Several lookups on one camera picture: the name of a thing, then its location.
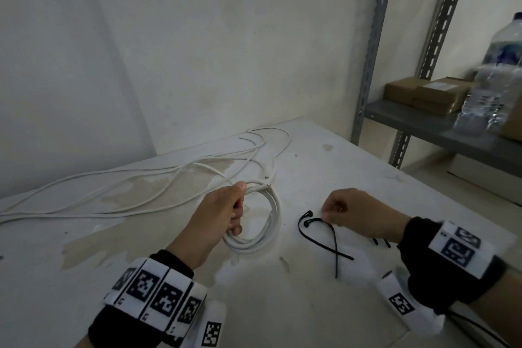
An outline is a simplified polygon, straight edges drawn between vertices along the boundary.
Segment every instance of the blue bottle label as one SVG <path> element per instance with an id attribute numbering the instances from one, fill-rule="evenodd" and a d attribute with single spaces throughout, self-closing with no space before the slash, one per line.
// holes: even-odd
<path id="1" fill-rule="evenodd" d="M 488 48 L 483 64 L 505 63 L 522 66 L 522 43 L 501 41 Z"/>

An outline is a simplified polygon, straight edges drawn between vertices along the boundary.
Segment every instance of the slotted metal post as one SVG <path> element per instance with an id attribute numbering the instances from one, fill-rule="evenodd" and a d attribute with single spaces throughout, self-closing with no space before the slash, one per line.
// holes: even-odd
<path id="1" fill-rule="evenodd" d="M 361 89 L 359 90 L 359 99 L 357 100 L 356 115 L 350 138 L 350 142 L 355 145 L 359 145 L 359 138 L 361 137 L 364 109 L 368 101 L 369 86 L 372 84 L 373 69 L 375 68 L 377 49 L 379 48 L 379 41 L 381 40 L 387 6 L 388 0 L 377 0 L 373 13 L 372 28 L 369 34 L 368 48 L 366 50 L 366 59 L 362 73 Z"/>
<path id="2" fill-rule="evenodd" d="M 438 0 L 430 30 L 424 43 L 421 59 L 417 66 L 417 77 L 431 80 L 433 69 L 439 59 L 440 50 L 446 38 L 457 2 L 458 0 Z M 392 166 L 400 168 L 410 137 L 411 135 L 406 132 L 397 131 L 389 159 L 389 163 Z"/>

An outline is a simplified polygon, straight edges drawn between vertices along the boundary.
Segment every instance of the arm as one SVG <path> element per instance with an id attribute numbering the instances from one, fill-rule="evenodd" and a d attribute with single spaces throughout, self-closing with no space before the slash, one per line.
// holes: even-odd
<path id="1" fill-rule="evenodd" d="M 239 181 L 234 186 L 208 193 L 187 226 L 166 247 L 166 250 L 192 271 L 203 265 L 225 232 L 231 231 L 233 235 L 242 232 L 240 222 L 243 216 L 245 190 L 245 182 Z M 85 336 L 75 345 L 75 348 L 95 348 L 95 346 Z"/>
<path id="2" fill-rule="evenodd" d="M 368 238 L 400 243 L 410 217 L 357 189 L 336 190 L 323 205 L 323 220 Z M 470 307 L 502 338 L 522 346 L 522 279 L 504 275 Z"/>

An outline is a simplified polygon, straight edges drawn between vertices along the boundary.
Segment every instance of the white cable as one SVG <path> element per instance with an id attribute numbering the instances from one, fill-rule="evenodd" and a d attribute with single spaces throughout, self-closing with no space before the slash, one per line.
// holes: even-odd
<path id="1" fill-rule="evenodd" d="M 21 198 L 20 200 L 18 200 L 14 204 L 12 204 L 12 205 L 8 206 L 7 208 L 3 209 L 2 212 L 0 212 L 0 224 L 7 223 L 7 222 L 10 222 L 10 221 L 13 221 L 13 220 L 20 220 L 20 219 L 76 219 L 76 218 L 115 219 L 115 218 L 121 218 L 121 217 L 123 218 L 123 217 L 126 217 L 126 216 L 147 214 L 147 213 L 153 213 L 153 212 L 158 212 L 158 211 L 172 209 L 174 207 L 177 207 L 177 206 L 180 206 L 182 204 L 185 204 L 186 202 L 189 202 L 189 201 L 199 197 L 202 194 L 205 194 L 205 193 L 207 193 L 209 191 L 212 191 L 216 187 L 221 186 L 225 181 L 230 181 L 231 178 L 233 178 L 240 171 L 242 171 L 243 168 L 250 161 L 256 162 L 263 169 L 263 172 L 264 172 L 265 177 L 266 177 L 267 173 L 266 173 L 266 170 L 264 168 L 264 165 L 262 165 L 257 160 L 253 160 L 253 157 L 257 154 L 258 149 L 260 147 L 262 147 L 266 143 L 265 138 L 261 134 L 258 134 L 256 132 L 254 132 L 254 131 L 261 130 L 261 129 L 278 129 L 278 130 L 281 130 L 281 131 L 285 132 L 288 135 L 288 141 L 286 142 L 285 146 L 283 148 L 281 148 L 281 150 L 279 150 L 276 153 L 276 155 L 273 156 L 273 158 L 272 158 L 273 168 L 272 168 L 272 173 L 269 176 L 269 181 L 271 181 L 273 179 L 275 171 L 276 171 L 275 157 L 277 157 L 285 148 L 287 148 L 287 146 L 290 144 L 291 138 L 290 138 L 290 134 L 286 130 L 284 130 L 282 128 L 278 128 L 278 127 L 260 127 L 260 128 L 254 129 L 254 130 L 248 130 L 247 131 L 247 132 L 255 134 L 255 135 L 257 135 L 257 136 L 259 136 L 259 137 L 261 137 L 263 139 L 261 144 L 256 145 L 256 146 L 254 146 L 254 147 L 252 147 L 252 148 L 250 148 L 248 150 L 242 150 L 242 151 L 237 151 L 237 152 L 221 153 L 221 154 L 206 156 L 206 157 L 202 157 L 202 158 L 200 158 L 198 160 L 194 160 L 194 161 L 192 161 L 190 163 L 186 163 L 184 165 L 175 166 L 175 167 L 163 167 L 163 168 L 116 168 L 116 169 L 105 170 L 105 171 L 94 171 L 94 172 L 88 172 L 88 173 L 79 173 L 79 174 L 76 174 L 76 175 L 72 175 L 72 176 L 68 176 L 68 177 L 56 180 L 55 182 L 51 182 L 51 183 L 49 183 L 49 184 L 47 184 L 45 186 L 42 186 L 42 187 L 36 189 L 35 191 L 29 193 L 27 196 Z M 248 140 L 248 141 L 253 142 L 255 144 L 255 142 L 252 141 L 251 139 L 248 139 L 248 138 L 240 138 L 240 139 Z M 249 152 L 251 152 L 251 154 L 248 157 L 246 157 L 246 158 L 245 157 L 237 157 L 238 155 L 242 155 L 242 154 L 249 153 Z M 236 157 L 225 157 L 227 155 L 234 155 L 234 154 L 236 155 Z M 237 171 L 235 171 L 231 176 L 226 176 L 222 172 L 218 171 L 217 169 L 212 168 L 209 165 L 206 165 L 206 164 L 203 164 L 203 163 L 200 162 L 200 161 L 204 161 L 204 160 L 245 160 L 245 163 Z M 143 209 L 143 210 L 137 210 L 137 211 L 123 212 L 122 213 L 122 211 L 128 211 L 128 210 L 131 210 L 131 209 L 135 209 L 135 208 L 137 208 L 139 206 L 143 206 L 143 205 L 153 201 L 154 199 L 158 198 L 161 194 L 163 194 L 166 191 L 166 189 L 171 185 L 171 183 L 179 175 L 179 173 L 181 173 L 181 171 L 185 167 L 190 166 L 192 164 L 211 170 L 212 172 L 220 175 L 223 178 L 223 180 L 220 180 L 218 183 L 216 183 L 214 185 L 211 185 L 210 187 L 208 187 L 208 188 L 206 188 L 206 189 L 204 189 L 204 190 L 194 194 L 190 198 L 184 199 L 184 200 L 179 201 L 178 203 L 175 203 L 175 204 L 171 204 L 171 205 L 168 205 L 168 206 L 161 206 L 161 207 L 153 208 L 153 209 Z M 73 203 L 71 203 L 71 204 L 69 204 L 67 206 L 63 206 L 63 207 L 61 207 L 61 208 L 59 208 L 57 210 L 52 210 L 52 211 L 15 211 L 15 210 L 12 210 L 12 211 L 6 212 L 7 209 L 13 209 L 13 207 L 20 205 L 25 200 L 31 198 L 33 195 L 35 195 L 35 194 L 45 190 L 46 188 L 48 188 L 50 186 L 54 186 L 54 185 L 56 185 L 56 184 L 58 184 L 60 182 L 63 182 L 63 181 L 66 181 L 66 180 L 71 180 L 71 179 L 74 179 L 74 178 L 77 178 L 77 177 L 82 177 L 82 176 L 97 175 L 97 174 L 101 174 L 101 173 L 128 172 L 128 171 L 161 171 L 161 172 L 141 173 L 139 175 L 134 175 L 134 176 L 131 176 L 131 177 L 126 177 L 126 178 L 123 178 L 123 179 L 119 179 L 119 180 L 117 180 L 117 181 L 115 181 L 113 183 L 110 183 L 108 185 L 102 186 L 101 188 L 99 188 L 99 189 L 97 189 L 97 190 L 95 190 L 95 191 L 93 191 L 91 193 L 86 194 L 85 196 L 83 196 L 82 198 L 76 200 L 75 202 L 73 202 Z M 163 175 L 163 174 L 172 173 L 172 172 L 174 172 L 173 175 L 168 179 L 167 184 L 158 193 L 156 193 L 152 197 L 148 198 L 147 200 L 144 200 L 144 201 L 140 202 L 139 204 L 134 204 L 132 206 L 127 206 L 127 207 L 120 208 L 120 209 L 117 209 L 117 210 L 111 210 L 111 211 L 105 211 L 105 212 L 99 212 L 99 213 L 92 213 L 92 214 L 77 214 L 77 215 L 75 215 L 75 214 L 59 214 L 59 213 L 55 213 L 57 211 L 62 211 L 62 210 L 68 209 L 69 207 L 77 205 L 77 204 L 79 204 L 81 202 L 84 202 L 87 199 L 90 199 L 90 198 L 92 198 L 92 197 L 94 197 L 94 196 L 96 196 L 96 195 L 98 195 L 98 194 L 100 194 L 102 192 L 105 192 L 108 189 L 113 188 L 113 187 L 121 184 L 122 182 L 124 182 L 124 181 L 126 181 L 128 179 L 131 179 L 133 177 L 157 176 L 157 175 Z M 271 242 L 271 240 L 275 237 L 275 235 L 277 234 L 277 231 L 279 229 L 281 205 L 280 205 L 280 201 L 279 201 L 279 198 L 277 196 L 277 193 L 275 192 L 273 187 L 270 184 L 266 184 L 266 182 L 261 182 L 261 181 L 257 181 L 257 180 L 249 181 L 245 194 L 249 194 L 249 193 L 252 193 L 252 192 L 259 192 L 259 193 L 264 195 L 269 200 L 269 202 L 271 204 L 271 213 L 270 213 L 270 215 L 269 215 L 269 217 L 268 217 L 268 219 L 267 219 L 267 221 L 265 223 L 265 226 L 263 227 L 261 232 L 258 234 L 258 236 L 256 236 L 255 238 L 253 238 L 253 239 L 243 239 L 243 238 L 240 238 L 240 237 L 235 237 L 231 233 L 227 233 L 223 237 L 223 240 L 225 241 L 227 246 L 229 246 L 229 248 L 231 250 L 233 250 L 235 252 L 238 252 L 238 253 L 253 253 L 255 251 L 258 251 L 259 249 L 261 249 L 262 247 L 266 246 L 268 243 Z"/>

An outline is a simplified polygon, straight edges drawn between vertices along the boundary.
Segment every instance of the white table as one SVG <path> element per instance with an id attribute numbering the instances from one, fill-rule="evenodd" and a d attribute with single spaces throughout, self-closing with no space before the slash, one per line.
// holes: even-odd
<path id="1" fill-rule="evenodd" d="M 516 237 L 455 201 L 396 170 L 307 119 L 278 125 L 292 143 L 277 159 L 274 187 L 282 203 L 278 238 L 252 255 L 237 255 L 220 243 L 195 280 L 210 288 L 209 297 L 228 307 L 222 347 L 345 347 L 384 348 L 407 331 L 372 288 L 371 280 L 400 264 L 393 245 L 375 246 L 344 228 L 336 228 L 340 250 L 355 257 L 340 258 L 341 275 L 334 279 L 334 255 L 297 231 L 307 210 L 317 212 L 328 194 L 357 187 L 404 213 L 434 220 L 451 219 L 491 241 L 500 252 Z M 268 160 L 285 134 L 265 131 L 268 143 L 259 153 Z M 199 155 L 248 148 L 228 138 L 133 164 L 137 167 L 178 165 Z M 219 161 L 232 171 L 241 161 Z M 48 209 L 134 173 L 112 173 L 69 181 L 27 201 L 25 209 Z M 234 180 L 259 179 L 250 163 Z M 216 181 L 195 168 L 153 205 L 172 203 Z M 76 210 L 127 206 L 151 195 L 158 180 L 132 184 Z M 3 209 L 16 196 L 0 201 Z M 253 234 L 268 214 L 260 194 L 246 198 L 244 234 Z M 101 308 L 101 298 L 129 261 L 166 246 L 185 226 L 198 201 L 172 211 L 126 219 L 32 219 L 0 226 L 0 346 L 68 347 L 85 334 Z M 327 245 L 331 232 L 315 223 L 307 231 Z"/>

